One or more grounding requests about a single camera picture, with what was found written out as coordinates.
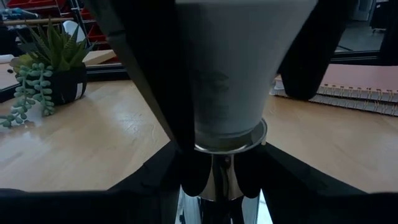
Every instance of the black pot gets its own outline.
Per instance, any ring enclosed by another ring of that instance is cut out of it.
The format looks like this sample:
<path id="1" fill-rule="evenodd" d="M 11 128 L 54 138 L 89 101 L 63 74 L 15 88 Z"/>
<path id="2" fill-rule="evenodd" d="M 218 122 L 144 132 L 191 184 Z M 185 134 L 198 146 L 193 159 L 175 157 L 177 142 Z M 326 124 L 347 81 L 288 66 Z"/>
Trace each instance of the black pot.
<path id="1" fill-rule="evenodd" d="M 51 101 L 55 105 L 64 105 L 80 99 L 86 91 L 86 67 L 72 68 L 68 71 L 54 72 L 51 77 L 46 77 L 52 89 Z"/>

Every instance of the white cup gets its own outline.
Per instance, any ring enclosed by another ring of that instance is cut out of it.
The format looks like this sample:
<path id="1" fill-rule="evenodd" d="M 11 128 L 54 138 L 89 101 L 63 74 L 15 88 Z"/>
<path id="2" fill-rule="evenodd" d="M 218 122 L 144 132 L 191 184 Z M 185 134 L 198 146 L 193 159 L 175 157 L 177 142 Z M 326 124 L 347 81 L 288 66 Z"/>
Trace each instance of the white cup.
<path id="1" fill-rule="evenodd" d="M 227 149 L 244 144 L 261 120 L 281 61 L 316 2 L 177 0 L 199 144 Z M 220 145 L 211 139 L 229 140 Z"/>

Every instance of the potted plant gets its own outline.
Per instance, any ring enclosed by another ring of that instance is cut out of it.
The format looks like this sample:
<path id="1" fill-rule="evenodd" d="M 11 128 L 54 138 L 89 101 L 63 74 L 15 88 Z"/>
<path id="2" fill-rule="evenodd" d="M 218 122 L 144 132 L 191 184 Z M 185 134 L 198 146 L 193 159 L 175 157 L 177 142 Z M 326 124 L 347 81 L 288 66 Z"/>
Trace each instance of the potted plant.
<path id="1" fill-rule="evenodd" d="M 62 26 L 60 30 L 54 28 L 49 19 L 47 33 L 40 26 L 38 32 L 29 29 L 35 47 L 11 63 L 21 86 L 14 93 L 17 101 L 10 114 L 0 115 L 4 127 L 12 126 L 13 121 L 23 123 L 36 101 L 42 105 L 42 114 L 48 116 L 54 114 L 54 106 L 73 102 L 86 90 L 83 59 L 94 45 L 86 49 L 85 40 L 76 42 L 79 27 L 69 35 Z"/>

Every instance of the pink notebook cover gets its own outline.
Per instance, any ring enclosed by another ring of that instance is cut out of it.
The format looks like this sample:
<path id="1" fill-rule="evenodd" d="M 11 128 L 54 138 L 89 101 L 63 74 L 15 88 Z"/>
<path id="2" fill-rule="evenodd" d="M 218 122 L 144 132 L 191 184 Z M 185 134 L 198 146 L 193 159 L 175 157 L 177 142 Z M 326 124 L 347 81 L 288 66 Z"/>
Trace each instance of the pink notebook cover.
<path id="1" fill-rule="evenodd" d="M 397 92 L 398 66 L 330 64 L 321 86 Z"/>

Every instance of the notebook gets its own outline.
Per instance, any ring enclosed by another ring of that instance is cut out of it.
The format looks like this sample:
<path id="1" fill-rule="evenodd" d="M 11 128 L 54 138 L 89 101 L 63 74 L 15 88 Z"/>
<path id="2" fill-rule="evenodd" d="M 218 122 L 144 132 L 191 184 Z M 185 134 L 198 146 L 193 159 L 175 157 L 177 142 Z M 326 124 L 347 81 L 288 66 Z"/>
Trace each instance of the notebook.
<path id="1" fill-rule="evenodd" d="M 288 97 L 280 76 L 270 94 Z M 329 65 L 310 101 L 398 116 L 398 67 Z"/>

